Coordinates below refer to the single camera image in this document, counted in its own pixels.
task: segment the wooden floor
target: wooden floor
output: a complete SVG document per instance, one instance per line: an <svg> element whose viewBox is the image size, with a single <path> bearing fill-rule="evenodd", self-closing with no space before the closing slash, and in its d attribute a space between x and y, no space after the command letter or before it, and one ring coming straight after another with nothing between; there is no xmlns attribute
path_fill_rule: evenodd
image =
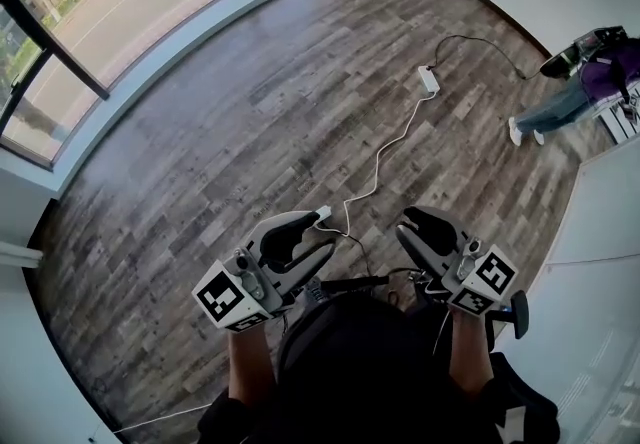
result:
<svg viewBox="0 0 640 444"><path fill-rule="evenodd" d="M376 150L426 95L418 66L451 33L496 41L527 73L542 61L477 0L273 0L142 98L48 217L36 281L55 339L105 411L127 426L215 398L225 338L191 289L262 218L330 204L344 227L341 201L372 186ZM448 209L495 240L528 285L578 165L608 136L587 121L518 149L507 117L559 83L517 80L480 43L450 41L445 57L441 94L384 156L378 193L351 205L353 234L382 274L410 264L393 234L403 208ZM342 242L323 275L363 271L357 245ZM406 305L409 286L397 278L394 289ZM281 329L270 329L274 345ZM199 416L126 436L193 442Z"/></svg>

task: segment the person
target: person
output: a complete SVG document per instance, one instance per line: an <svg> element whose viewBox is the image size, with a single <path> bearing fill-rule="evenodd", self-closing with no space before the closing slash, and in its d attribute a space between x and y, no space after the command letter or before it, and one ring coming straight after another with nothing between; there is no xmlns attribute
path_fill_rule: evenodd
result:
<svg viewBox="0 0 640 444"><path fill-rule="evenodd" d="M509 136L520 147L522 138L533 133L536 142L544 145L544 134L573 124L591 104L580 84L579 74L572 76L564 89L551 96L545 103L520 115L509 118Z"/></svg>
<svg viewBox="0 0 640 444"><path fill-rule="evenodd" d="M277 378L262 324L230 333L229 387L199 421L198 442L557 442L557 408L531 389L555 412L522 408L492 367L484 328L443 305L405 314L346 293L308 307L286 333Z"/></svg>
<svg viewBox="0 0 640 444"><path fill-rule="evenodd" d="M603 46L567 82L563 90L545 103L509 118L509 136L520 146L524 135L533 133L540 145L544 134L573 124L595 104L612 96L629 105L627 86L640 79L640 40L625 38Z"/></svg>

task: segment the road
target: road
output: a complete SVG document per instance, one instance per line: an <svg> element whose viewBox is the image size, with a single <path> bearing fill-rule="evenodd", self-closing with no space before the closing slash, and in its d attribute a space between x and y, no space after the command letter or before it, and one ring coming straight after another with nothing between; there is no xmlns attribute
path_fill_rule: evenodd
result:
<svg viewBox="0 0 640 444"><path fill-rule="evenodd" d="M56 38L104 85L109 86L153 43L212 0L81 0L54 30ZM52 59L29 87L26 99L67 130L96 96ZM12 119L6 134L53 157L60 143Z"/></svg>

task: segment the hand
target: hand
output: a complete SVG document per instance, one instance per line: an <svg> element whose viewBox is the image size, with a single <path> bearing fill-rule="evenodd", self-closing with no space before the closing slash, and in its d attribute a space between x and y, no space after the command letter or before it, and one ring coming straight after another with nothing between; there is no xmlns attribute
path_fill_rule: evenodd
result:
<svg viewBox="0 0 640 444"><path fill-rule="evenodd" d="M480 394L493 378L484 318L449 307L453 318L453 340L449 374L470 397Z"/></svg>

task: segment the black sleeve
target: black sleeve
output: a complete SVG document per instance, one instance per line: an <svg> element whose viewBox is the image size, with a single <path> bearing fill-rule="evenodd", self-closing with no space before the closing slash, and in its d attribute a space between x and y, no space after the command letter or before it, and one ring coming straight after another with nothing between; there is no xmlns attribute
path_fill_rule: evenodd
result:
<svg viewBox="0 0 640 444"><path fill-rule="evenodd" d="M556 413L543 403L525 399L509 383L490 380L480 395L471 401L448 378L441 403L444 412L438 429L444 442L482 442L504 444L555 444L560 439ZM509 430L505 430L507 419Z"/></svg>
<svg viewBox="0 0 640 444"><path fill-rule="evenodd" d="M522 417L516 417L518 431L523 436L526 444L554 444L560 440L560 426L556 419L555 406L543 402L545 398L527 399L515 391L512 386L494 378L484 386L478 399L473 403L477 413L482 414L483 419L491 421L496 428L504 429L509 414L515 415L516 411L523 413Z"/></svg>
<svg viewBox="0 0 640 444"><path fill-rule="evenodd" d="M225 389L198 422L198 444L239 444L253 431L256 419L255 411L229 398Z"/></svg>

